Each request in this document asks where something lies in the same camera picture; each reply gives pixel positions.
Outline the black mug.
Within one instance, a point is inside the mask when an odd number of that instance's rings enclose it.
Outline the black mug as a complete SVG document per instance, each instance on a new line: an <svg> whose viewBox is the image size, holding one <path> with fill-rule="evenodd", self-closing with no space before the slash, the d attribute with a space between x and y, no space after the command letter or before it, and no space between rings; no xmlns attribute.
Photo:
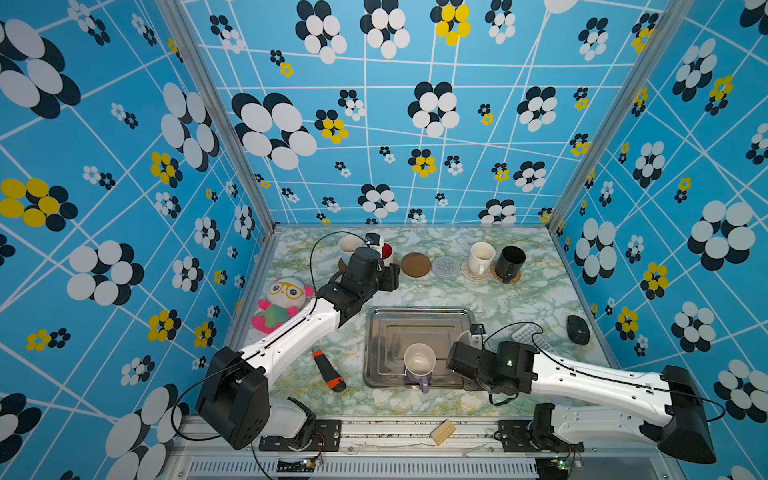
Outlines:
<svg viewBox="0 0 768 480"><path fill-rule="evenodd" d="M500 276L514 278L521 271L526 259L526 253L521 248L513 245L505 246L497 259L496 272Z"/></svg>

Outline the red interior mug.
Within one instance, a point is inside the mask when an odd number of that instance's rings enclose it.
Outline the red interior mug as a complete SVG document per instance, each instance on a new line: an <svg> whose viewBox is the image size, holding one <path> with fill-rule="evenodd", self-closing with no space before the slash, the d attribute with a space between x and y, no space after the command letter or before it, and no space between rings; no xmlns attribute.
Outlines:
<svg viewBox="0 0 768 480"><path fill-rule="evenodd" d="M389 267L393 262L393 248L388 243L381 247L381 259L384 267Z"/></svg>

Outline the brown wooden round coaster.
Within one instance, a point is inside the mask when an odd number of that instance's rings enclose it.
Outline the brown wooden round coaster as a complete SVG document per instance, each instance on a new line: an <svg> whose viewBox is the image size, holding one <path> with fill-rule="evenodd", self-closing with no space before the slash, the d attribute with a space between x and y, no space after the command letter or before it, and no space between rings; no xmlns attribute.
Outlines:
<svg viewBox="0 0 768 480"><path fill-rule="evenodd" d="M405 255L400 262L401 270L411 278L425 277L431 271L431 260L428 256L419 252Z"/></svg>

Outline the rattan round coaster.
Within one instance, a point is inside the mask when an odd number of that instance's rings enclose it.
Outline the rattan round coaster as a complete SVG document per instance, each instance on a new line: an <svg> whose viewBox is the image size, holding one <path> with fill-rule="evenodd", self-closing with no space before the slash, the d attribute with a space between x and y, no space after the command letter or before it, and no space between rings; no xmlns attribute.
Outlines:
<svg viewBox="0 0 768 480"><path fill-rule="evenodd" d="M496 266L497 266L497 264L494 263L492 265L492 267L490 268L490 274L491 274L491 276L496 281L498 281L498 282L500 282L502 284L505 284L505 285L509 285L509 284L517 284L521 280L521 277L522 277L522 272L521 271L519 271L514 278L509 277L509 276L500 276L496 272Z"/></svg>

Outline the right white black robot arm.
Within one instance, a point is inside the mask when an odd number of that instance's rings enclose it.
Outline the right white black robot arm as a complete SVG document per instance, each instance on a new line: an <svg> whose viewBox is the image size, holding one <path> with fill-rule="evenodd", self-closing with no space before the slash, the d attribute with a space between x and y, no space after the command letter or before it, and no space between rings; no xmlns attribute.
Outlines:
<svg viewBox="0 0 768 480"><path fill-rule="evenodd" d="M705 400L684 368L615 370L514 341L494 351L456 342L447 367L503 404L522 394L583 401L581 407L540 403L527 427L499 426L507 451L581 453L593 441L641 442L689 463L717 460Z"/></svg>

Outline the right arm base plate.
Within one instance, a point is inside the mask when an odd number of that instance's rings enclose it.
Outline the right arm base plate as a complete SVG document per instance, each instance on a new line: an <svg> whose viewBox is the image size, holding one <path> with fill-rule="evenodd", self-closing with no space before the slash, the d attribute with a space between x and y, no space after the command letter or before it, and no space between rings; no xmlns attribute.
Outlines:
<svg viewBox="0 0 768 480"><path fill-rule="evenodd" d="M500 420L494 439L502 444L505 453L583 453L582 442L571 444L554 434L547 425L538 425L528 420Z"/></svg>

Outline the grey woven round coaster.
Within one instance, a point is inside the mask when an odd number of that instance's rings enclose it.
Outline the grey woven round coaster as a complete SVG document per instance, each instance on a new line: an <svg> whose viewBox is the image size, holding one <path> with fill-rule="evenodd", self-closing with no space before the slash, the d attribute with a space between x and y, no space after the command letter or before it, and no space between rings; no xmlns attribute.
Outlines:
<svg viewBox="0 0 768 480"><path fill-rule="evenodd" d="M437 278L450 280L461 273L461 266L455 258L444 255L431 261L431 271Z"/></svg>

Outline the light blue mug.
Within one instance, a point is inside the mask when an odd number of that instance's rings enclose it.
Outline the light blue mug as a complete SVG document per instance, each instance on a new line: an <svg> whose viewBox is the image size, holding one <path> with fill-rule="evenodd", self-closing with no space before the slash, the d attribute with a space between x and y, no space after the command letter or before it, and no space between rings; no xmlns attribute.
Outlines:
<svg viewBox="0 0 768 480"><path fill-rule="evenodd" d="M340 271L345 271L347 269L351 256L363 245L364 241L360 237L351 234L343 236L338 241L337 247L340 256L338 267Z"/></svg>

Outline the white mug back row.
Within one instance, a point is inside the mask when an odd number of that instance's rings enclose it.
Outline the white mug back row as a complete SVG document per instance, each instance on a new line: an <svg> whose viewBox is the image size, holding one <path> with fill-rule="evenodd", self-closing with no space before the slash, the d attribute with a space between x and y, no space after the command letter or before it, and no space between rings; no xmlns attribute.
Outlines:
<svg viewBox="0 0 768 480"><path fill-rule="evenodd" d="M495 258L495 248L484 241L474 243L470 248L468 264L472 272L476 274L484 273L490 270Z"/></svg>

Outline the purple mug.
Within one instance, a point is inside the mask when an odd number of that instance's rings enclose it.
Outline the purple mug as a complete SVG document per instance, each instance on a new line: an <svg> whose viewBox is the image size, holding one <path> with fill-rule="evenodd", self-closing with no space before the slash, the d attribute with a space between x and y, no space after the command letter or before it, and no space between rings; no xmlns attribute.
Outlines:
<svg viewBox="0 0 768 480"><path fill-rule="evenodd" d="M403 361L404 374L408 381L416 385L422 393L428 393L437 362L434 350L424 343L414 343L405 350Z"/></svg>

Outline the multicolour woven round coaster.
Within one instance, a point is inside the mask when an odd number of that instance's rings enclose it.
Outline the multicolour woven round coaster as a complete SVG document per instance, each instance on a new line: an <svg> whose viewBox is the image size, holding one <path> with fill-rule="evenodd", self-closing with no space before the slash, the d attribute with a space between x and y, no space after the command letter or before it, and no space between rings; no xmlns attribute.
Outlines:
<svg viewBox="0 0 768 480"><path fill-rule="evenodd" d="M462 262L460 271L465 278L471 281L482 281L487 279L490 276L490 273L488 271L485 271L484 273L481 273L481 274L476 274L472 272L467 261Z"/></svg>

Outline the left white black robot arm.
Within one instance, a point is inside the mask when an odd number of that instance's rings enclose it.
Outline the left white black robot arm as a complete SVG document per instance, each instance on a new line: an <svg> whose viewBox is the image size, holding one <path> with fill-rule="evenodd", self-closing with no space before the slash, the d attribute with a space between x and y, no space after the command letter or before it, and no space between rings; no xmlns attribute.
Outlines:
<svg viewBox="0 0 768 480"><path fill-rule="evenodd" d="M347 270L281 327L239 351L224 347L213 356L196 402L198 415L235 450L259 436L305 447L316 415L293 397L272 400L270 390L301 354L352 319L376 293L396 290L399 276L398 264L386 264L373 248L357 248Z"/></svg>

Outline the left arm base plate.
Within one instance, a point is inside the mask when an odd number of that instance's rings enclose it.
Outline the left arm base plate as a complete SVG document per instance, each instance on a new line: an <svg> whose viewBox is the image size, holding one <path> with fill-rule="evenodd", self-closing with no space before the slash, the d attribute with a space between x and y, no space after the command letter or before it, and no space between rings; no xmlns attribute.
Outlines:
<svg viewBox="0 0 768 480"><path fill-rule="evenodd" d="M262 436L258 443L260 452L323 453L338 452L340 448L342 421L319 419L312 429L304 429L293 438L277 435Z"/></svg>

